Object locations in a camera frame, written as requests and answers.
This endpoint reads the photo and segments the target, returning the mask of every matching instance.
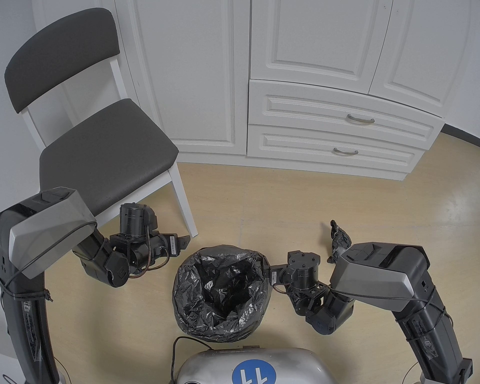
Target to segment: drawer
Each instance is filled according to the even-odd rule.
[[[434,115],[377,97],[315,85],[250,80],[249,124],[344,133],[429,149]]]
[[[300,160],[409,173],[425,151],[342,133],[248,126],[247,156]]]

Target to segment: wooden floor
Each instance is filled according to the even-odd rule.
[[[405,181],[266,168],[179,164],[200,235],[165,268],[113,289],[89,278],[71,253],[47,271],[54,299],[48,319],[54,351],[72,382],[167,384],[171,346],[182,335],[171,303],[178,266],[202,247],[233,244],[260,251],[271,264],[300,249],[321,255],[320,278],[333,266],[329,222],[353,242],[423,245],[430,274],[462,353],[480,383],[480,148],[440,134]],[[160,231],[187,234],[170,186],[144,200]],[[118,219],[104,235],[118,232]],[[300,347],[314,351],[340,383],[398,383],[416,361],[390,312],[356,303],[333,335],[314,332],[288,297],[273,292],[260,327],[232,345]],[[201,346],[178,345],[177,366]],[[419,380],[416,366],[405,383]]]

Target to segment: black trash bag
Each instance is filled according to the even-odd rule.
[[[180,329],[204,341],[231,343],[259,325],[270,300],[268,261],[233,245],[203,248],[179,267],[172,301]]]
[[[352,245],[350,236],[340,228],[335,220],[330,221],[332,226],[332,256],[327,260],[327,263],[335,264],[338,261],[340,255],[345,252]]]

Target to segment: gray chair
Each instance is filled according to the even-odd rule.
[[[190,235],[198,234],[178,171],[177,147],[129,98],[117,55],[112,14],[80,11],[48,25],[29,39],[5,70],[10,100],[41,150],[40,189],[77,189],[99,226],[172,182]],[[120,101],[82,121],[45,146],[28,106],[84,69],[109,60]]]

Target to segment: drawer handle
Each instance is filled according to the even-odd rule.
[[[359,119],[358,117],[353,117],[353,116],[350,115],[350,114],[347,115],[347,119],[354,120],[354,121],[358,121],[358,122],[360,122],[360,123],[366,123],[366,124],[375,123],[375,119],[370,119],[370,120]]]
[[[359,154],[358,151],[355,151],[355,152],[344,152],[344,151],[340,151],[338,148],[334,148],[333,151],[334,151],[335,153],[341,153],[342,155],[350,155],[350,156],[352,156],[352,155],[358,155],[358,154]]]

